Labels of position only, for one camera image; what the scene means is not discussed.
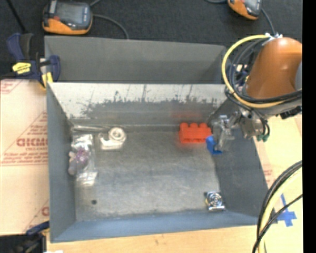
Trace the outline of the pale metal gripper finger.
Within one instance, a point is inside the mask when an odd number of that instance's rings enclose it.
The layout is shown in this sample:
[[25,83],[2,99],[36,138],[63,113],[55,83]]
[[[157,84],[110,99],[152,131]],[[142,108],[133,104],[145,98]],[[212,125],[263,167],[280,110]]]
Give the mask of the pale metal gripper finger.
[[219,135],[221,133],[226,135],[231,134],[230,119],[227,115],[220,115],[212,121],[212,133],[214,135]]
[[227,151],[230,143],[235,139],[231,131],[221,131],[215,135],[216,150]]

